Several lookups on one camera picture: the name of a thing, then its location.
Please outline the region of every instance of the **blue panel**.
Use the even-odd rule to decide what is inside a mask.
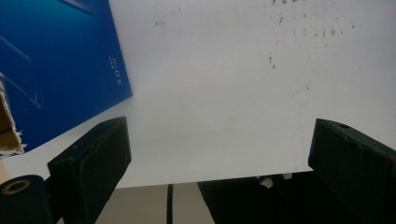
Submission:
[[[0,72],[25,151],[132,95],[108,2],[66,2],[0,1]]]

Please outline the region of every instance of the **black cable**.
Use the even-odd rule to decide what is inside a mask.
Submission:
[[[173,223],[173,185],[168,185],[168,195],[166,203],[166,224]]]

